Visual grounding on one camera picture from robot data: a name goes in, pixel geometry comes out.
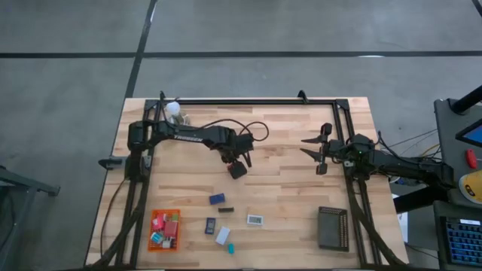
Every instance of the butcher block tabletop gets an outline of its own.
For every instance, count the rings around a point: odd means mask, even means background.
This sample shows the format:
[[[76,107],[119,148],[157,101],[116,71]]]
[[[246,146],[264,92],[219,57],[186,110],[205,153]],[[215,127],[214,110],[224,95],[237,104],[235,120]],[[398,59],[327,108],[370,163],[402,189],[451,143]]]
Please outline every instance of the butcher block tabletop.
[[[377,134],[366,97],[348,98],[355,133],[376,139]],[[127,156],[127,131],[130,123],[141,120],[145,99],[127,99],[122,111],[112,155]],[[151,179],[145,207],[137,268],[155,269],[319,269],[358,267],[352,218],[346,195],[343,168],[328,163],[326,175],[316,175],[316,163],[300,148],[317,151],[319,145],[301,142],[315,138],[324,123],[334,125],[330,105],[182,105],[191,126],[232,118],[247,124],[262,121],[270,128],[269,137],[254,142],[250,153],[252,168],[233,180],[217,151],[203,144],[167,140],[155,147]],[[341,119],[345,139],[346,122]],[[239,132],[231,122],[218,123]],[[255,138],[263,138],[262,126],[250,126]],[[336,139],[337,133],[329,139]],[[108,172],[99,204],[86,264],[100,256],[100,232],[108,204],[124,179],[122,169]],[[375,228],[398,258],[408,262],[386,177],[372,176],[367,181]],[[124,215],[129,181],[125,181],[112,204],[103,236],[105,251],[119,233]],[[224,193],[226,201],[211,206],[209,196]],[[320,249],[317,245],[318,207],[348,210],[349,252]],[[218,207],[234,207],[220,213]],[[176,252],[149,252],[151,212],[154,209],[179,209],[179,240]],[[264,217],[262,226],[246,223],[247,215]],[[204,233],[206,218],[216,218],[215,234]],[[227,227],[226,244],[215,238]],[[371,262],[370,240],[363,226],[365,250]],[[128,263],[134,230],[127,237],[124,262]],[[233,243],[234,254],[227,244]]]

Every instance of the concrete floor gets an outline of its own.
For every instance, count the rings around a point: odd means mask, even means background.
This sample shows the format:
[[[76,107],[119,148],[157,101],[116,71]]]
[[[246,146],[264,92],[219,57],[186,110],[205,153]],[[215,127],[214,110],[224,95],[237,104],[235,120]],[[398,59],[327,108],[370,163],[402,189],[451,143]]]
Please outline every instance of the concrete floor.
[[[135,52],[148,4],[0,0],[0,53]],[[146,51],[197,50],[482,50],[482,25],[470,0],[159,1]],[[62,187],[38,195],[19,269],[83,264],[105,176],[97,160],[111,151],[132,66],[0,59],[0,164]],[[474,89],[481,69],[480,57],[144,59],[133,96],[368,96],[390,144],[434,129],[433,101]],[[420,234],[434,231],[428,218],[412,215],[409,243],[435,249]]]

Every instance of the blue keyboard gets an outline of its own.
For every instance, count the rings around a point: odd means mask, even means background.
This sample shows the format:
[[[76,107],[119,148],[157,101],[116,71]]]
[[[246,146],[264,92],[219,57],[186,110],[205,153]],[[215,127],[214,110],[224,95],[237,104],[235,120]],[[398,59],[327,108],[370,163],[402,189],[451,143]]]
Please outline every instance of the blue keyboard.
[[[448,218],[445,230],[452,263],[482,266],[482,226],[461,224],[458,219]]]

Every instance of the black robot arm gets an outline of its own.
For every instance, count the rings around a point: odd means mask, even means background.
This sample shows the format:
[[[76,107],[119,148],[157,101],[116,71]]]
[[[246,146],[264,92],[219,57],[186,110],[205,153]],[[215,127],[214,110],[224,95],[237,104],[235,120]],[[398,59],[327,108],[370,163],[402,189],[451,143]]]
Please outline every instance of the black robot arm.
[[[451,187],[453,169],[445,163],[427,157],[400,157],[393,152],[379,151],[375,148],[377,143],[360,134],[347,142],[337,139],[328,141],[330,133],[331,124],[325,123],[318,138],[303,140],[307,143],[322,144],[319,152],[301,149],[319,163],[316,174],[326,173],[328,166],[325,158],[329,157],[334,163],[344,163],[348,174],[355,180],[368,180],[370,175],[384,174],[412,178],[444,188]]]
[[[152,129],[150,138],[148,137],[149,127]],[[244,156],[246,164],[251,167],[249,155],[246,155],[253,150],[254,139],[249,133],[237,135],[233,129],[224,126],[197,128],[174,125],[165,120],[158,122],[148,120],[136,121],[129,125],[127,147],[130,155],[126,162],[125,177],[141,181],[145,164],[142,152],[167,139],[201,143],[210,150],[219,151],[221,160],[228,164],[228,171],[234,179],[247,173],[246,167],[238,161],[239,156]]]

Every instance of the orange tray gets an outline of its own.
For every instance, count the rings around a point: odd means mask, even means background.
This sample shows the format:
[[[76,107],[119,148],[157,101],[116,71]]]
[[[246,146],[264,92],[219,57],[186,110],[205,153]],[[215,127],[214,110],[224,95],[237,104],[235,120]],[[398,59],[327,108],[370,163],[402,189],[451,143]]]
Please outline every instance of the orange tray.
[[[178,215],[178,231],[175,233],[175,240],[174,240],[174,247],[173,248],[163,248],[162,245],[158,245],[155,242],[151,241],[152,233],[156,232],[156,230],[152,230],[152,221],[157,217],[157,214],[166,214],[167,220],[169,220],[172,215]],[[148,240],[148,251],[149,252],[176,252],[178,250],[179,244],[179,232],[181,231],[181,210],[179,209],[155,209],[152,210],[151,220],[149,221],[149,240]]]

